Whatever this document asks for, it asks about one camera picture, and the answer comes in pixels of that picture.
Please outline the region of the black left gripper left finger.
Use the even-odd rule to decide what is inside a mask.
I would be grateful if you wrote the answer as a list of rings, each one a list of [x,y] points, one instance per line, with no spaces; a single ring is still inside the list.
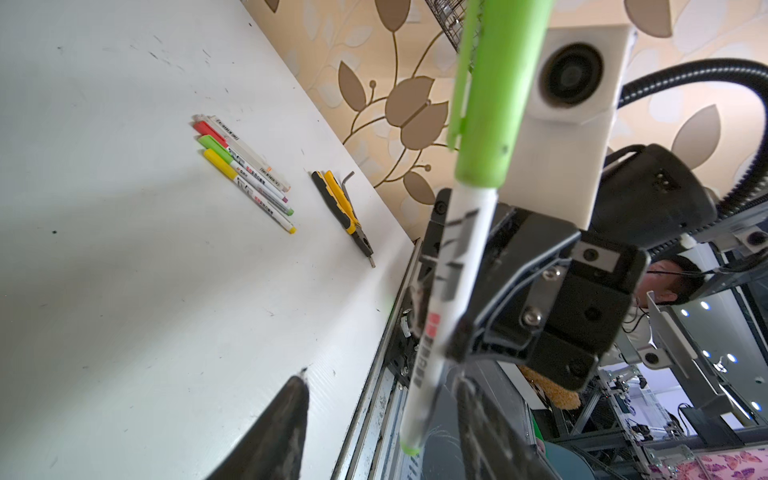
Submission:
[[[300,477],[310,389],[304,371],[291,376],[211,479]]]

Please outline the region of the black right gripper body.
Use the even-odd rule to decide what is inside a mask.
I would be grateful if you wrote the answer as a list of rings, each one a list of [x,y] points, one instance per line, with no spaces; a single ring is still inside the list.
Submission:
[[[515,363],[580,391],[613,345],[648,264],[636,246],[498,205],[447,358]]]

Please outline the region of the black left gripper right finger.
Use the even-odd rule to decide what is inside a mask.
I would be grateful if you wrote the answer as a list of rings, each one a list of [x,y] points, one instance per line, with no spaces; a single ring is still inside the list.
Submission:
[[[467,479],[556,480],[559,475],[510,426],[472,378],[454,382],[459,438]]]

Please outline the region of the white marker lime end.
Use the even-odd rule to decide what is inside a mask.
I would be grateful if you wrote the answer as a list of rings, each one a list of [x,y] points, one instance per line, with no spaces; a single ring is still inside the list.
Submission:
[[[423,448],[448,364],[451,336],[466,312],[497,203],[495,188],[456,183],[440,241],[426,322],[400,425],[404,453]]]

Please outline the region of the white marker yellow end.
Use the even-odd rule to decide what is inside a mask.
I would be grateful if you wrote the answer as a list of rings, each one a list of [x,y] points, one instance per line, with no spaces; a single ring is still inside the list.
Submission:
[[[246,196],[248,196],[256,205],[258,205],[266,214],[268,214],[276,223],[278,223],[289,234],[296,233],[296,227],[287,220],[281,213],[273,209],[268,201],[258,193],[234,168],[227,164],[212,149],[203,151],[203,157],[216,167],[223,175],[230,179]]]

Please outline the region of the white marker green end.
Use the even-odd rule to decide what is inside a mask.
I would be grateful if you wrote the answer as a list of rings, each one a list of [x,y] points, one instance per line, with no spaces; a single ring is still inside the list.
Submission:
[[[211,135],[199,136],[197,141],[206,149],[211,149],[219,155],[225,163],[240,174],[279,211],[287,216],[292,216],[294,214],[294,210],[288,204],[287,198],[283,194],[278,193],[277,188],[272,186],[261,174],[250,167],[247,162],[238,161]]]

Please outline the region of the green pen cap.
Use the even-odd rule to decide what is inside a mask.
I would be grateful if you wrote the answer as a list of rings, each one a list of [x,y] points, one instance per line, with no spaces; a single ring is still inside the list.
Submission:
[[[458,183],[492,190],[504,183],[553,5],[466,4],[446,138],[458,151]]]

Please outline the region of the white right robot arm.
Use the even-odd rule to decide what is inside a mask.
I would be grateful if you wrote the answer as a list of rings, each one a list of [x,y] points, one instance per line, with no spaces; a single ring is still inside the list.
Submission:
[[[691,170],[658,145],[631,146],[586,168],[583,147],[542,138],[517,176],[540,189],[552,173],[555,191],[574,205],[592,191],[587,219],[515,205],[495,226],[481,206],[453,193],[440,256],[428,277],[430,306],[411,371],[416,390],[439,387],[444,367],[470,356],[526,366],[577,390],[618,333],[640,271],[684,233],[708,229],[738,213],[767,179],[760,148],[747,174],[720,202]]]

